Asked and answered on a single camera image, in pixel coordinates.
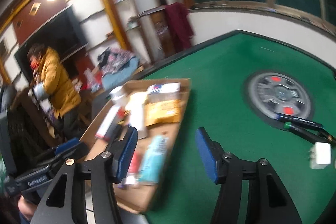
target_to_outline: television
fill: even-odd
[[[45,47],[51,47],[59,54],[61,62],[64,62],[69,56],[84,48],[87,40],[75,17],[72,6],[68,6],[54,15],[34,33],[32,33],[15,53],[15,59],[20,66],[22,73],[30,82],[33,79],[33,73],[27,58],[30,47],[35,43],[44,44]],[[76,69],[64,63],[70,78],[75,74]]]

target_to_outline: red button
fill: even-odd
[[[293,115],[294,114],[294,110],[291,107],[284,107],[283,108],[283,113],[285,113],[286,115]]]
[[[271,79],[272,79],[274,82],[280,82],[280,81],[281,81],[281,78],[280,78],[280,77],[276,77],[276,76],[272,76]]]

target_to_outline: green felt surface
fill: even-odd
[[[304,224],[314,223],[320,216],[336,189],[336,170],[333,164],[322,170],[310,169],[308,152],[312,144],[265,124],[245,103],[244,81],[258,70],[280,71],[298,80],[314,101],[313,120],[336,134],[336,81],[332,71],[313,58],[245,34],[186,56],[147,77],[192,81],[162,191],[146,214],[150,223],[210,222],[220,186],[206,176],[195,144],[198,127],[205,127],[224,150],[241,159],[268,159]],[[239,223],[245,219],[247,189],[244,183]]]

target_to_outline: white power adapter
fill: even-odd
[[[331,164],[331,145],[315,143],[310,149],[310,168],[323,169],[329,164]]]

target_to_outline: maroon cloth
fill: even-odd
[[[166,5],[165,13],[176,52],[190,48],[190,37],[194,35],[194,32],[187,18],[188,10],[183,4],[175,2]]]

